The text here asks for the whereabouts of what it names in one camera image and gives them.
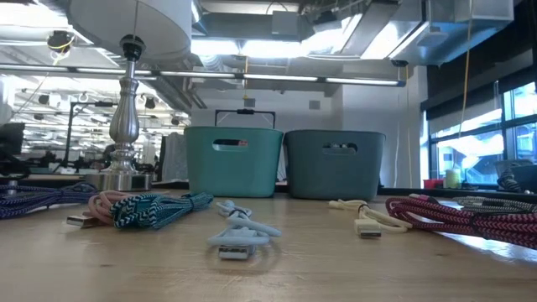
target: red object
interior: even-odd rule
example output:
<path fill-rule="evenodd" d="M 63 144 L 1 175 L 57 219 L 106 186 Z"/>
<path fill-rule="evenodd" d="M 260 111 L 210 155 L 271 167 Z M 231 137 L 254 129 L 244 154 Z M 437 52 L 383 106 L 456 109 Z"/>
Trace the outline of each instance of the red object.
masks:
<path fill-rule="evenodd" d="M 389 215 L 411 223 L 413 228 L 483 237 L 537 249 L 537 213 L 491 215 L 460 211 L 434 200 L 388 198 L 386 209 Z M 424 222 L 410 214 L 438 222 Z"/>
<path fill-rule="evenodd" d="M 444 186 L 444 180 L 423 180 L 425 189 L 437 189 Z"/>

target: handle cutout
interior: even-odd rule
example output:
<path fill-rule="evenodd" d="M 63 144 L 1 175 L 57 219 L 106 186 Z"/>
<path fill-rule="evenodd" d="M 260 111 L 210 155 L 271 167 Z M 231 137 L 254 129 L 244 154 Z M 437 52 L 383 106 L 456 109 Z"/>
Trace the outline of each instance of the handle cutout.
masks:
<path fill-rule="evenodd" d="M 216 151 L 244 152 L 248 150 L 246 139 L 217 139 L 212 142 L 212 148 Z"/>
<path fill-rule="evenodd" d="M 358 151 L 355 143 L 325 143 L 322 153 L 326 155 L 354 155 Z"/>

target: table lamp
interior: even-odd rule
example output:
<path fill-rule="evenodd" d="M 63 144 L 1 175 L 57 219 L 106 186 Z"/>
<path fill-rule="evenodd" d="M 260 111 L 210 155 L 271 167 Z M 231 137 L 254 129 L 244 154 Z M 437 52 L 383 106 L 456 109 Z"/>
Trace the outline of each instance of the table lamp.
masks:
<path fill-rule="evenodd" d="M 180 59 L 190 51 L 190 0 L 70 0 L 67 18 L 73 28 L 102 47 L 127 59 L 119 81 L 121 98 L 110 123 L 115 142 L 109 168 L 89 174 L 86 180 L 99 190 L 150 190 L 151 174 L 133 167 L 133 146 L 139 135 L 136 112 L 138 60 L 162 63 Z"/>

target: desk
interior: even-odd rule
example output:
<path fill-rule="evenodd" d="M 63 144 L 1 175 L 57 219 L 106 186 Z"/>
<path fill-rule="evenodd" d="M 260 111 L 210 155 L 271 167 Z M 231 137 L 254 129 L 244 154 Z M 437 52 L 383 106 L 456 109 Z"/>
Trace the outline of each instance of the desk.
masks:
<path fill-rule="evenodd" d="M 355 213 L 325 202 L 233 200 L 283 232 L 247 262 L 220 261 L 207 247 L 225 226 L 214 205 L 157 232 L 66 225 L 84 206 L 0 221 L 1 301 L 537 299 L 537 251 L 422 231 L 363 240 L 352 230 Z"/>

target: blue braided cable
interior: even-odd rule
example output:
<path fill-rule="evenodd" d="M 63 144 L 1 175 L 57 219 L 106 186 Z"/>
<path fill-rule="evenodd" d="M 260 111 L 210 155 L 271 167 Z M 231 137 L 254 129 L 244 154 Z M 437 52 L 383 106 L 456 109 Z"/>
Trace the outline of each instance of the blue braided cable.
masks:
<path fill-rule="evenodd" d="M 113 204 L 110 214 L 116 228 L 152 227 L 158 230 L 192 211 L 209 208 L 212 200 L 213 196 L 206 193 L 180 198 L 148 193 Z"/>
<path fill-rule="evenodd" d="M 22 216 L 40 207 L 83 204 L 97 194 L 93 185 L 78 183 L 61 189 L 24 185 L 0 185 L 0 191 L 16 190 L 15 195 L 0 195 L 0 219 Z"/>

